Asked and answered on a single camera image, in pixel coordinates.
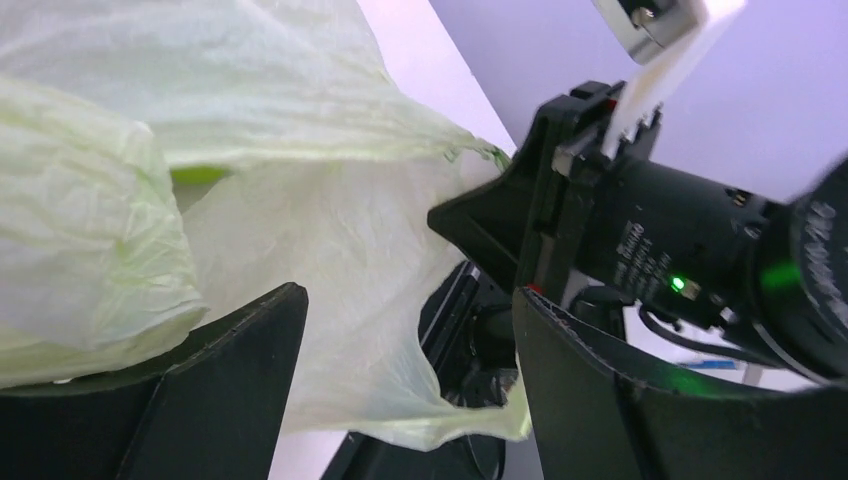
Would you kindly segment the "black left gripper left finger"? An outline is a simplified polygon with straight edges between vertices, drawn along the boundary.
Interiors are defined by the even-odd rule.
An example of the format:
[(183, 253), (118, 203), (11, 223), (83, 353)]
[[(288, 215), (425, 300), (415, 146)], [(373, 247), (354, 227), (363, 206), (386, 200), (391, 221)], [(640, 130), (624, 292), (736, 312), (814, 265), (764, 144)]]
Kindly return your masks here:
[(284, 284), (123, 370), (5, 389), (5, 479), (264, 479), (308, 308)]

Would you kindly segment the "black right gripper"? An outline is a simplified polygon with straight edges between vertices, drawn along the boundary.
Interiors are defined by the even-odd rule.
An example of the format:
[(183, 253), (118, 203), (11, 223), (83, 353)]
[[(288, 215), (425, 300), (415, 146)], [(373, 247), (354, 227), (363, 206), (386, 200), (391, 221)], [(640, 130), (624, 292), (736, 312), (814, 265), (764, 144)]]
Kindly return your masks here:
[(582, 274), (745, 356), (847, 378), (847, 163), (787, 202), (656, 163), (662, 114), (604, 154), (621, 85), (543, 104), (507, 170), (427, 214), (506, 292)]

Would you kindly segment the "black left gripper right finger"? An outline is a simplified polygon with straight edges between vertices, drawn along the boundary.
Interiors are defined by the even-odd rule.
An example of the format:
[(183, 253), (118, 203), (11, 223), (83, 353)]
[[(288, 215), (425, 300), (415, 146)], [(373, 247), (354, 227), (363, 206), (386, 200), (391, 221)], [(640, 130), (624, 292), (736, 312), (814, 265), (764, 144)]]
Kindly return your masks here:
[(779, 392), (677, 367), (513, 295), (519, 366), (548, 479), (843, 479), (847, 394)]

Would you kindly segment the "light green plastic bag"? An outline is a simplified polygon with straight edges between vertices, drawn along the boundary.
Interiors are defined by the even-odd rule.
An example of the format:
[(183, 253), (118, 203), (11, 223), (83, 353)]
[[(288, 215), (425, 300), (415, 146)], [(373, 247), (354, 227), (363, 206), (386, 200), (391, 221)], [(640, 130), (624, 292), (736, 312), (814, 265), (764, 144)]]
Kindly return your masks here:
[[(354, 1), (5, 1), (1, 383), (137, 364), (292, 281), (286, 431), (524, 439), (522, 383), (454, 406), (417, 335), (461, 259), (428, 211), (508, 162), (399, 89)], [(172, 181), (200, 165), (230, 174)]]

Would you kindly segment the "green fake lime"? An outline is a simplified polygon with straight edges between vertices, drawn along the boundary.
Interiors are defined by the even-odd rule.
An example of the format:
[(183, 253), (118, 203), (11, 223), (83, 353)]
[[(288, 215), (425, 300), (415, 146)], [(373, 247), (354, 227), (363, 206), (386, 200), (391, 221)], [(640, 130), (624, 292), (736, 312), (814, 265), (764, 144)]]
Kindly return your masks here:
[(229, 174), (230, 171), (226, 168), (209, 165), (187, 166), (170, 170), (171, 179), (175, 185), (211, 185)]

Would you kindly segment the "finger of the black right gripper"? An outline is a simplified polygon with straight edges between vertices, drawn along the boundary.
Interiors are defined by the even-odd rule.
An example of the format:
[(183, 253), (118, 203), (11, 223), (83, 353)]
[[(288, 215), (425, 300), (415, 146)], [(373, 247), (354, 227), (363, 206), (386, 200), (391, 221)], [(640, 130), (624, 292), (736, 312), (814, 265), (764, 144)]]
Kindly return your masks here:
[(426, 301), (418, 335), (444, 398), (505, 398), (517, 380), (511, 300), (470, 262)]

